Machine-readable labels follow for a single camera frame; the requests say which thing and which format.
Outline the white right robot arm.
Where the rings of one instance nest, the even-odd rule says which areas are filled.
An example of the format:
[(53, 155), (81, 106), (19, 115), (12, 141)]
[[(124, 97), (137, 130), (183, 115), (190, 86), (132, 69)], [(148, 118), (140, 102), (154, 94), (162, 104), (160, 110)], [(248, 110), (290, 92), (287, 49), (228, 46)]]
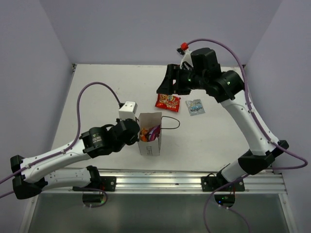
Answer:
[(234, 181), (244, 175), (256, 175), (267, 169), (275, 158), (283, 152), (278, 148), (288, 149), (285, 140), (279, 140), (269, 132), (261, 116), (256, 114), (260, 125), (255, 123), (253, 106), (248, 107), (244, 82), (233, 71), (222, 71), (216, 52), (210, 48), (190, 51), (186, 45), (177, 49), (183, 56), (181, 63), (169, 64), (163, 82), (157, 94), (189, 95), (192, 90), (205, 90), (206, 94), (225, 108), (243, 133), (249, 150), (222, 168), (214, 178), (221, 190), (228, 190)]

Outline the orange Fox's fruits candy bag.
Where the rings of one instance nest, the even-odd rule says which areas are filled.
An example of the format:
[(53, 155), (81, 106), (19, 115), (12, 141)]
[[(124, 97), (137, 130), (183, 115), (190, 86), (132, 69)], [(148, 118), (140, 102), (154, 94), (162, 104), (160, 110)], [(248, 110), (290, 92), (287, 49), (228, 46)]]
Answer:
[(148, 129), (145, 129), (145, 128), (141, 129), (140, 135), (139, 135), (140, 141), (148, 142), (149, 141), (148, 133), (149, 133)]

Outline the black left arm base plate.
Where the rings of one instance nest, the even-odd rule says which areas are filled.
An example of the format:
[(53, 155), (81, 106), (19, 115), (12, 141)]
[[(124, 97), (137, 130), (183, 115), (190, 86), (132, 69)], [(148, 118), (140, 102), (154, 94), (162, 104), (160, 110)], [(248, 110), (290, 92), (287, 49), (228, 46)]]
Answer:
[(73, 191), (104, 191), (104, 192), (114, 192), (116, 189), (117, 177), (115, 176), (102, 176), (100, 181), (91, 182), (86, 187), (72, 188)]

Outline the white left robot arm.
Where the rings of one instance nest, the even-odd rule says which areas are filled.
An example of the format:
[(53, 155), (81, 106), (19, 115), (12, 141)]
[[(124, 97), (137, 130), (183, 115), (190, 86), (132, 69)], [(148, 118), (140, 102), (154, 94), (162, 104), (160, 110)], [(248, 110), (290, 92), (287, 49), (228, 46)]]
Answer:
[(138, 142), (139, 125), (132, 119), (118, 120), (116, 125), (93, 127), (70, 144), (42, 155), (10, 159), (14, 175), (13, 191), (17, 199), (24, 200), (42, 191), (59, 187), (73, 187), (75, 191), (102, 191), (103, 181), (95, 166), (65, 171), (71, 164), (119, 152), (125, 145)]

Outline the silver mints sachet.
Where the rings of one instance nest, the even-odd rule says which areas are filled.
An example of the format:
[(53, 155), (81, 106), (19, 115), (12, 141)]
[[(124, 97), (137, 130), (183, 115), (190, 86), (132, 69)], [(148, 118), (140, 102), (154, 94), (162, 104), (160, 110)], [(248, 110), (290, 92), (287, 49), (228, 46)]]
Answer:
[(205, 110), (200, 99), (187, 100), (186, 105), (190, 116), (204, 114)]

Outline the white paper coffee bag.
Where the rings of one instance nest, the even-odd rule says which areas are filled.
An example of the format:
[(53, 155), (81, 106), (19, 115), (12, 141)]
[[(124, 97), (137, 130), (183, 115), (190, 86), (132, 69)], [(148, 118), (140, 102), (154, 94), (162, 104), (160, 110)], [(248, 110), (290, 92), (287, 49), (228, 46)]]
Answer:
[[(168, 118), (176, 121), (178, 124), (177, 126), (173, 127), (162, 127), (162, 120), (163, 118)], [(161, 112), (156, 113), (141, 113), (138, 117), (138, 124), (141, 129), (145, 128), (150, 130), (152, 127), (160, 125), (161, 126), (161, 132), (159, 137), (157, 137), (154, 141), (151, 142), (143, 142), (138, 141), (138, 148), (139, 152), (142, 156), (159, 156), (160, 155), (160, 149), (161, 149), (161, 135), (163, 130), (175, 130), (180, 127), (180, 121), (174, 117), (171, 116), (163, 116)]]

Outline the purple Fox's berries candy bag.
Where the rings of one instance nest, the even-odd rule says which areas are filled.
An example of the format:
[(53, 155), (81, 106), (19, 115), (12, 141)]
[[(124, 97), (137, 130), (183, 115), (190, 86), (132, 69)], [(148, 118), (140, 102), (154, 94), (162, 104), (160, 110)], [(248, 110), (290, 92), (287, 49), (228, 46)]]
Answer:
[(154, 141), (157, 137), (159, 137), (161, 132), (161, 126), (157, 125), (152, 127), (149, 131), (148, 131), (148, 141)]

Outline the red snack packet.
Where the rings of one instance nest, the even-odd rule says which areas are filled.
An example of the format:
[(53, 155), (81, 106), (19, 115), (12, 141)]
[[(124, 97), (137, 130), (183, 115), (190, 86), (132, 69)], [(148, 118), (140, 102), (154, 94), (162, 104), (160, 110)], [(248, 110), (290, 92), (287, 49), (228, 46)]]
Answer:
[(155, 107), (178, 113), (180, 99), (180, 97), (174, 95), (158, 94)]

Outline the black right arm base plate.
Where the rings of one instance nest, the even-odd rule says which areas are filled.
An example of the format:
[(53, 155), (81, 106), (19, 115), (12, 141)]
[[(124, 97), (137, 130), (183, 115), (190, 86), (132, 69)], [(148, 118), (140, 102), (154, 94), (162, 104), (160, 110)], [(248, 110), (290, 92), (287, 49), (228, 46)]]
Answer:
[(230, 183), (226, 181), (224, 178), (215, 175), (213, 173), (201, 177), (201, 188), (203, 192), (212, 192), (220, 187), (222, 187), (222, 189), (220, 190), (222, 192), (245, 191), (243, 180), (235, 183)]

